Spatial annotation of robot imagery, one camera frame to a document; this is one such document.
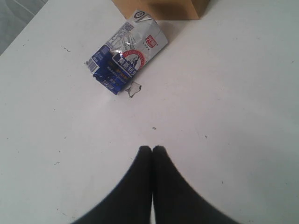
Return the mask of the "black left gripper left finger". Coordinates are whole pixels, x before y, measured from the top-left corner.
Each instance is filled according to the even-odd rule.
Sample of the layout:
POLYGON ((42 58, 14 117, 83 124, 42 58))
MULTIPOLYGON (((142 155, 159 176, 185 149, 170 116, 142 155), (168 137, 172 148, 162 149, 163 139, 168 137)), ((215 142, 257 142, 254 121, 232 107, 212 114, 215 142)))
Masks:
POLYGON ((76 224, 149 224, 152 204, 152 151, 141 146, 115 188, 76 224))

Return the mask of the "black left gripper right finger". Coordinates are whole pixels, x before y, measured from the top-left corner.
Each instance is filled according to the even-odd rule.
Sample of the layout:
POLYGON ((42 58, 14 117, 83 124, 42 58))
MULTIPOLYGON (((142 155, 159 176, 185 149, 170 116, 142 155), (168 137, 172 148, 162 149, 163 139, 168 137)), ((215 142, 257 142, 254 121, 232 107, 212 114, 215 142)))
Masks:
POLYGON ((163 146, 152 151, 157 224, 235 224, 202 198, 182 177, 163 146))

